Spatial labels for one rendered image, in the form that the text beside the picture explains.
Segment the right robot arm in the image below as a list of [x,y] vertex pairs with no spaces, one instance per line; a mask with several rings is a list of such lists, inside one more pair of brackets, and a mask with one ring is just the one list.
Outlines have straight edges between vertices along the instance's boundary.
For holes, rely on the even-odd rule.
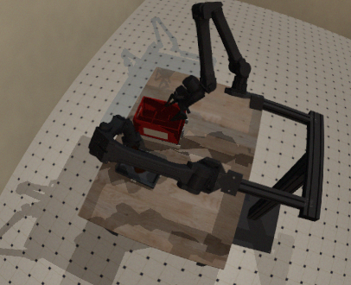
[[[195,101],[197,102],[204,98],[205,92],[209,94],[217,87],[209,29],[210,18],[212,18],[227,51],[229,61],[228,68],[230,72],[235,73],[230,91],[246,94],[247,79],[251,72],[251,65],[246,62],[239,52],[221,6],[223,6],[222,2],[196,3],[192,6],[192,17],[195,19],[197,32],[201,77],[200,80],[198,80],[194,75],[190,75],[183,80],[182,85],[175,89],[175,98],[186,98],[182,99],[182,103],[186,107],[189,107],[191,104],[195,103]],[[194,99],[192,99],[189,92],[187,93],[187,91],[183,89],[184,86],[189,92],[191,92],[191,96]]]

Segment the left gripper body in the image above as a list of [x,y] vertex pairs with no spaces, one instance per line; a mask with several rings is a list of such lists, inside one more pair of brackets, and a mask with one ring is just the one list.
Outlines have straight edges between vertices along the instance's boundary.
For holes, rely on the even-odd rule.
[[138,145],[140,144],[140,141],[142,141],[139,131],[137,132],[136,136],[135,130],[129,135],[124,134],[124,136],[122,136],[121,138],[123,145],[127,145],[127,147]]

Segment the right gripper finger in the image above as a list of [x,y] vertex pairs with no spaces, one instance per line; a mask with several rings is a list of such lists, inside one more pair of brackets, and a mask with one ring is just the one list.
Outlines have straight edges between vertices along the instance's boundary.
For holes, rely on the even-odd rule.
[[[171,99],[174,99],[174,100],[170,103],[170,100],[171,100]],[[170,106],[170,105],[172,105],[172,104],[175,104],[175,103],[177,103],[177,102],[179,102],[178,99],[175,98],[175,96],[174,96],[173,93],[171,93],[171,95],[170,95],[170,97],[169,97],[169,100],[168,100],[167,103],[165,104],[165,107]]]
[[[180,117],[181,116],[181,117]],[[176,121],[176,120],[183,120],[183,119],[188,119],[184,115],[182,115],[181,111],[179,111],[170,121]]]

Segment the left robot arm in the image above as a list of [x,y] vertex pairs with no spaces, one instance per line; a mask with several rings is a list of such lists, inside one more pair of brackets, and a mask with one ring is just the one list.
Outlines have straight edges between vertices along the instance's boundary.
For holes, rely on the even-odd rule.
[[[118,128],[119,125],[121,125],[120,134],[118,132],[120,129]],[[126,135],[131,134],[135,129],[133,126],[129,118],[124,118],[120,115],[113,116],[110,123],[100,123],[95,128],[89,143],[89,154],[96,156],[100,162],[105,164],[107,162],[119,162],[169,177],[178,181],[176,185],[180,189],[192,194],[199,195],[201,190],[213,191],[220,172],[220,165],[205,160],[202,160],[201,163],[191,161],[188,161],[187,164],[174,163],[126,147],[117,140],[114,140],[113,137],[116,135],[122,135],[122,133]],[[205,185],[204,183],[207,184]]]

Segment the red crate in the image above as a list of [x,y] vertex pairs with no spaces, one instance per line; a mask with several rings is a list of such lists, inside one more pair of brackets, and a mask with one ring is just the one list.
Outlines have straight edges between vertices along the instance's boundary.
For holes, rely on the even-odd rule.
[[[136,132],[139,131],[142,136],[148,136],[165,142],[178,144],[182,128],[185,124],[185,119],[173,122],[170,121],[170,119],[180,111],[180,108],[178,104],[165,107],[164,105],[166,103],[167,101],[143,96],[134,115],[135,119],[132,119],[133,125],[135,126]],[[144,107],[145,112],[142,113]]]

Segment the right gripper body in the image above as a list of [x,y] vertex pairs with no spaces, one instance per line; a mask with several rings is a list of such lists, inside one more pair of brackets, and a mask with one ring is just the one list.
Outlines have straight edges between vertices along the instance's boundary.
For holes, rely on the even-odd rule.
[[[186,115],[186,113],[185,113],[184,111],[187,111],[188,114],[191,113],[191,112],[189,112],[189,108],[186,107],[186,106],[182,103],[182,100],[181,100],[181,99],[178,98],[178,101],[179,101],[179,102],[178,102],[177,104],[178,104],[178,106],[179,106],[179,108],[180,108],[180,110],[181,110],[181,113],[182,113],[182,115],[184,115],[184,116],[186,117],[187,115]],[[186,107],[188,110],[187,110],[185,107]]]

